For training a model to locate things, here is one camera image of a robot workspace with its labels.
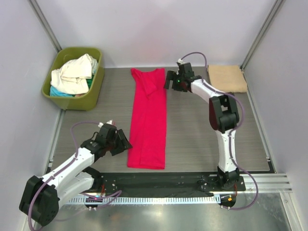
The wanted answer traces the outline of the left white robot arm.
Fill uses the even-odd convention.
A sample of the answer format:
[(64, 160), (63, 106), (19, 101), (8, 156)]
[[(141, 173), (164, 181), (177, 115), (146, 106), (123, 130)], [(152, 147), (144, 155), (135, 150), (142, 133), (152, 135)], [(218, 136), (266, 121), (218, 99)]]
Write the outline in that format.
[(94, 124), (99, 131), (80, 145), (76, 144), (71, 157), (53, 171), (40, 177), (34, 175), (26, 182), (19, 210), (27, 215), (30, 230), (34, 230), (33, 221), (42, 228), (50, 224), (60, 208), (76, 195), (87, 190), (98, 192), (102, 177), (91, 165), (107, 152), (117, 155), (132, 148), (113, 120)]

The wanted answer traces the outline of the red t shirt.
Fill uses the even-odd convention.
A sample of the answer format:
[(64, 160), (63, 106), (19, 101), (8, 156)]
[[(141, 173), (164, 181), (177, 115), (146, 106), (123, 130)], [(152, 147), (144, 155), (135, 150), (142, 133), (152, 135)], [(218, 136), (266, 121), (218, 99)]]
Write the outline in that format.
[(135, 95), (127, 166), (159, 169), (166, 166), (167, 92), (164, 88), (165, 69), (143, 72), (132, 68)]

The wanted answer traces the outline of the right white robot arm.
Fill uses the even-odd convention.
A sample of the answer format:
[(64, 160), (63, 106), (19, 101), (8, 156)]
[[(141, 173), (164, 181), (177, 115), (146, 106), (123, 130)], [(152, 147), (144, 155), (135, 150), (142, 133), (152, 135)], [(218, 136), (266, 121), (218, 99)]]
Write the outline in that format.
[(235, 157), (235, 132), (240, 122), (237, 103), (230, 93), (219, 91), (197, 76), (190, 63), (179, 59), (178, 71), (168, 71), (164, 88), (191, 92), (201, 97), (209, 106), (209, 123), (218, 139), (219, 162), (217, 185), (226, 191), (232, 189), (240, 178)]

